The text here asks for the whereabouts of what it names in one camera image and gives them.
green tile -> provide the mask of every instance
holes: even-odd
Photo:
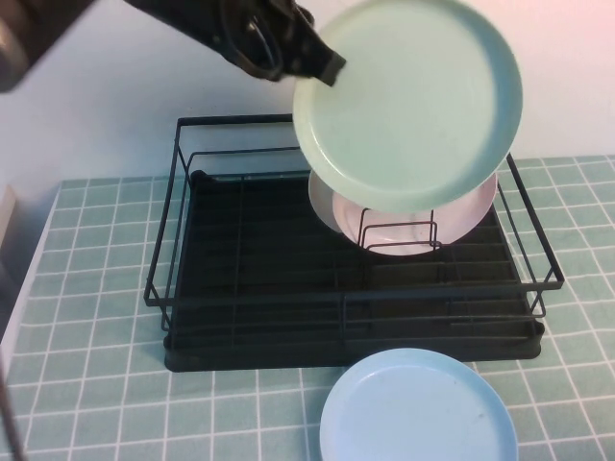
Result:
[[[43,372],[45,381],[82,377],[86,365],[86,352],[50,352]]]
[[[589,205],[596,203],[596,197],[587,185],[564,185],[558,188],[566,206]]]
[[[70,411],[77,408],[81,382],[42,383],[38,393],[37,413]]]
[[[573,400],[575,391],[563,368],[556,370],[526,371],[529,389],[538,403],[557,400]]]
[[[601,206],[575,206],[568,208],[573,215],[577,226],[599,226],[608,224],[608,217]]]
[[[74,414],[35,416],[28,437],[28,449],[63,449],[70,447]]]
[[[97,301],[96,295],[62,298],[58,310],[58,322],[93,319]]]
[[[171,400],[186,400],[211,395],[212,372],[174,373],[171,376]]]
[[[135,314],[136,297],[140,293],[103,293],[98,305],[98,318],[128,317]]]
[[[582,399],[615,395],[615,378],[607,365],[574,367],[569,372]]]
[[[126,418],[127,411],[124,410],[124,418]],[[114,444],[119,428],[119,413],[119,409],[79,413],[75,431],[75,446]]]
[[[299,369],[283,368],[258,371],[258,388],[261,392],[299,389]]]
[[[187,401],[169,405],[168,436],[202,435],[211,432],[211,402]]]
[[[524,370],[531,370],[533,368],[544,368],[544,367],[557,367],[561,365],[561,360],[559,360],[559,355],[557,355],[557,351],[554,347],[553,338],[542,338],[540,341],[540,355],[536,358],[530,360],[519,360],[521,367]]]
[[[554,307],[547,315],[547,324],[551,334],[574,333],[591,329],[581,307],[577,304]]]
[[[136,290],[139,287],[141,270],[132,269],[109,269],[103,279],[104,291]]]
[[[585,184],[585,179],[576,165],[549,168],[549,173],[557,185]]]
[[[79,402],[80,408],[104,408],[118,406],[124,397],[124,378],[108,377],[87,379]]]
[[[306,401],[306,420],[309,425],[319,424],[329,389],[313,389],[304,392]]]
[[[262,461],[304,461],[307,458],[303,429],[268,430],[260,435]]]
[[[577,402],[540,406],[538,411],[552,439],[581,437],[591,433]]]
[[[583,157],[575,157],[575,160],[578,163],[588,163],[588,162],[598,162],[603,161],[603,166],[608,166],[607,158],[605,156],[583,156]]]
[[[209,437],[169,440],[166,442],[167,461],[210,461]]]
[[[598,339],[609,360],[615,360],[615,331],[599,331]]]
[[[519,174],[521,175],[521,179],[523,180],[523,184],[526,188],[550,187],[553,185],[545,168],[519,170]]]
[[[601,202],[615,202],[615,184],[592,184],[596,197]]]
[[[58,194],[56,209],[80,208],[84,202],[85,189],[66,189]]]
[[[213,459],[248,461],[258,455],[257,434],[216,435],[213,439]]]
[[[157,403],[164,401],[166,400],[168,387],[169,376],[167,374],[129,376],[125,403]]]
[[[102,271],[68,273],[64,283],[64,295],[88,295],[98,293]]]
[[[140,266],[142,258],[142,244],[110,247],[107,267]]]
[[[575,226],[565,208],[545,208],[537,211],[537,213],[543,229],[569,229]]]
[[[92,346],[120,346],[131,344],[133,318],[98,320],[94,327]]]
[[[75,239],[75,230],[50,230],[45,240],[45,251],[70,250]]]
[[[560,336],[555,338],[555,343],[566,365],[600,362],[603,360],[598,342],[592,333]]]
[[[79,228],[75,248],[106,247],[109,245],[111,226],[100,228]]]
[[[554,188],[531,189],[528,191],[528,195],[534,208],[563,206]],[[524,207],[524,205],[520,205],[516,209],[523,209]]]
[[[587,243],[593,248],[615,245],[615,230],[612,226],[582,229]]]
[[[542,428],[538,422],[536,411],[533,408],[510,408],[510,418],[515,425],[519,443],[536,442],[544,440]]]
[[[615,302],[588,303],[583,310],[594,328],[615,328]]]
[[[133,346],[131,373],[162,372],[165,370],[164,346],[162,343]]]
[[[70,270],[102,269],[105,267],[106,256],[107,249],[105,247],[75,250],[70,259]]]
[[[45,360],[43,355],[22,355],[13,357],[9,372],[9,384],[38,382]]]
[[[607,182],[615,181],[615,170],[609,165],[601,163],[581,165],[585,178],[588,182]]]
[[[70,461],[115,461],[115,447],[73,449],[73,456]]]
[[[116,185],[90,187],[87,190],[86,206],[114,205],[116,199]]]
[[[600,453],[598,444],[595,440],[574,440],[553,443],[553,451],[557,461],[602,461],[603,455]]]
[[[84,208],[81,214],[80,226],[105,226],[113,222],[115,206],[98,206]]]
[[[79,209],[58,209],[51,218],[50,229],[76,228],[79,224]]]
[[[32,283],[30,296],[58,296],[62,291],[64,275],[37,276]]]
[[[12,387],[9,389],[9,399],[15,416],[29,415],[37,396],[37,385]]]
[[[15,352],[45,352],[49,344],[49,335],[51,334],[51,326],[46,327],[27,327],[19,328],[19,336],[15,345]]]
[[[552,461],[547,444],[526,445],[519,447],[519,461]]]
[[[215,374],[215,395],[248,394],[257,389],[257,373],[254,370],[236,370]]]
[[[594,261],[593,254],[589,250],[558,253],[557,261],[568,277],[598,274],[600,271]]]
[[[89,346],[92,322],[78,324],[56,324],[51,338],[51,351],[81,349]]]
[[[228,397],[217,399],[213,411],[215,432],[257,428],[257,398]]]
[[[602,445],[606,459],[615,459],[615,437],[600,437],[600,445]]]
[[[87,187],[87,180],[66,180],[62,181],[60,189],[83,189]]]
[[[587,248],[581,233],[576,229],[545,230],[554,250],[582,250]]]
[[[161,439],[164,436],[165,410],[164,405],[125,408],[122,442]]]
[[[602,276],[587,276],[581,279],[569,279],[568,283],[582,303],[588,301],[612,300],[613,293]]]
[[[615,223],[615,205],[603,205],[603,207],[611,222]]]
[[[129,347],[95,349],[89,354],[87,376],[124,375],[128,364]]]
[[[136,343],[147,343],[149,341],[162,341],[166,332],[160,328],[160,315],[146,315],[135,319],[135,339]]]
[[[147,232],[147,225],[118,224],[113,227],[112,245],[126,245],[129,243],[143,243]]]
[[[479,373],[512,372],[519,370],[515,360],[492,360],[489,362],[477,362]]]
[[[148,182],[121,184],[119,187],[119,203],[149,202],[150,189],[151,184]]]
[[[65,272],[68,265],[68,257],[70,252],[52,252],[43,253],[40,256],[37,272],[39,274],[48,274],[52,272]]]
[[[162,461],[162,442],[147,442],[145,444],[121,445],[118,461]]]
[[[604,248],[596,252],[596,259],[603,272],[615,272],[615,248]]]
[[[98,187],[100,185],[115,185],[119,184],[119,178],[95,178],[89,180],[90,187]]]
[[[301,392],[284,392],[260,396],[260,425],[280,427],[304,423]]]
[[[57,307],[58,299],[28,300],[22,325],[51,324]]]

metal wire rack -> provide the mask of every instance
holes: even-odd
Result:
[[[243,165],[274,153],[285,161],[298,147],[194,152],[186,159],[180,146],[186,128],[207,136],[221,126],[291,122],[290,115],[178,121],[144,294],[161,310],[170,370],[349,365],[396,347],[461,360],[540,353],[543,296],[564,277],[511,156],[506,164],[518,191],[505,195],[499,187],[498,206],[470,233],[441,244],[432,213],[429,221],[394,225],[430,226],[429,241],[403,244],[432,251],[378,255],[320,222],[309,203],[308,171],[203,171],[213,158],[240,157]],[[543,278],[530,264],[510,201],[523,203],[544,253]],[[359,244],[369,229],[361,220]],[[511,248],[528,277],[520,277]]]

white plate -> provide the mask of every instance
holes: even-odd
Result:
[[[323,461],[517,461],[500,397],[437,352],[367,357],[333,386],[320,423]]]
[[[456,0],[367,0],[320,33],[348,62],[333,87],[298,79],[295,132],[335,192],[390,213],[443,206],[485,182],[521,119],[500,33]]]
[[[333,190],[313,171],[309,173],[307,193],[314,212],[332,231],[341,232],[333,216]]]
[[[484,218],[493,204],[498,189],[497,175],[492,175],[486,182],[460,199],[433,211],[433,222],[437,224],[434,240],[450,244],[471,231]],[[433,250],[430,242],[430,224],[370,228],[397,223],[428,223],[430,211],[420,213],[391,214],[369,209],[365,211],[363,229],[365,237],[359,240],[361,213],[364,208],[338,193],[333,193],[333,215],[339,228],[349,239],[374,253],[382,255],[419,255]],[[425,242],[414,245],[376,246],[402,242]]]

